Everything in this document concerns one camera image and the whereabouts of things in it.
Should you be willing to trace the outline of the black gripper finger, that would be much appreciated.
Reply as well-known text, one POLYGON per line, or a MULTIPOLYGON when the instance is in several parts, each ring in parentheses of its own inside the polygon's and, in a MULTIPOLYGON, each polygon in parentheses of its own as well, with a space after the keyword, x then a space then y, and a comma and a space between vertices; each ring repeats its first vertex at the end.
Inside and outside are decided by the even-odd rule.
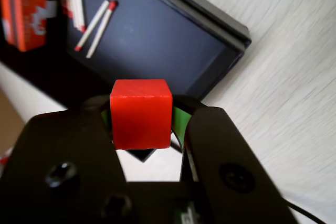
POLYGON ((131 222, 107 108, 98 96, 26 124, 1 176, 1 223, 131 222))
POLYGON ((297 223, 224 109, 186 95, 173 106, 191 115, 184 143, 205 223, 297 223))

